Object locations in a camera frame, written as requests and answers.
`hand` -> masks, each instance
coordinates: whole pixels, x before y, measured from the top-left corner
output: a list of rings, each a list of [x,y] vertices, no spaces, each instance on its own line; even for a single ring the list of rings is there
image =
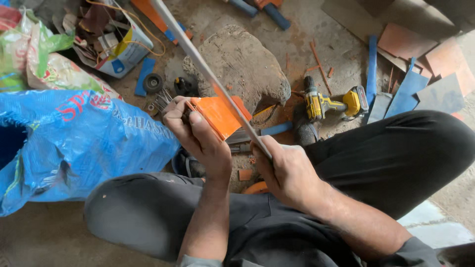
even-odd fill
[[[269,135],[261,137],[272,155],[272,166],[262,151],[251,143],[257,170],[267,187],[283,204],[304,213],[324,208],[331,186],[318,178],[301,146],[281,145]]]
[[[191,112],[190,125],[181,120],[189,97],[177,96],[163,110],[163,122],[175,134],[181,145],[206,168],[207,183],[218,181],[228,185],[232,171],[231,151],[209,123],[197,112]]]

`black pants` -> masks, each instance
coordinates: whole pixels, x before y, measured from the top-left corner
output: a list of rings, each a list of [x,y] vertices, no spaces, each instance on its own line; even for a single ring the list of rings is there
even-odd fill
[[[305,150],[321,179],[399,219],[472,164],[475,134],[450,115],[412,111]],[[173,262],[202,185],[171,173],[106,181],[86,201],[87,227],[99,238]],[[252,220],[279,214],[302,216],[272,194],[231,194],[230,236]]]

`woven plastic bag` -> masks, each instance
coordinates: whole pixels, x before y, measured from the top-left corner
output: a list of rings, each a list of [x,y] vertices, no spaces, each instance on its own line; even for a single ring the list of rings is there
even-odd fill
[[[158,172],[180,144],[144,111],[93,90],[0,93],[0,216],[84,200],[99,183]]]

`forearm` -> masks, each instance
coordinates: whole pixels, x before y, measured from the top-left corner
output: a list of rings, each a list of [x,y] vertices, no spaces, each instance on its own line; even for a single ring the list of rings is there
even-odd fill
[[[365,261],[394,254],[412,235],[383,212],[343,195],[330,185],[324,202],[310,215],[336,229],[345,242]]]
[[[205,183],[180,248],[183,255],[224,260],[229,235],[229,182]]]

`orange wire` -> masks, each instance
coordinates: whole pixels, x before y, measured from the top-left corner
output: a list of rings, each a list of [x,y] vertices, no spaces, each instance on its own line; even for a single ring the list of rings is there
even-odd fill
[[[133,16],[134,18],[136,18],[139,22],[140,22],[140,25],[142,25],[142,27],[148,32],[148,34],[150,34],[152,37],[154,37],[160,44],[161,46],[163,47],[163,52],[161,54],[157,54],[157,53],[154,53],[152,50],[150,50],[150,48],[146,47],[143,43],[141,42],[137,42],[137,41],[122,41],[123,43],[137,43],[141,46],[143,46],[144,48],[146,48],[150,53],[154,54],[155,56],[158,56],[158,57],[161,57],[163,55],[165,55],[165,51],[166,51],[166,48],[165,48],[165,45],[163,44],[162,41],[160,41],[160,39],[158,39],[153,33],[151,33],[149,31],[149,29],[143,24],[143,22],[139,19],[138,16],[136,16],[135,14],[123,9],[123,8],[118,8],[118,7],[114,7],[114,6],[111,6],[111,5],[107,5],[107,4],[103,4],[103,3],[100,3],[100,2],[95,2],[95,1],[91,1],[91,0],[86,0],[86,2],[90,3],[90,4],[93,4],[93,5],[99,5],[99,6],[105,6],[105,7],[108,7],[108,8],[112,8],[112,9],[115,9],[115,10],[120,10],[124,13],[127,13],[131,16]],[[102,55],[102,53],[106,52],[106,51],[109,51],[111,49],[113,49],[114,47],[116,47],[117,45],[113,46],[113,47],[110,47],[104,51],[102,51],[101,53],[99,53],[99,55],[97,55],[97,59],[96,59],[96,62],[99,64],[99,57]]]

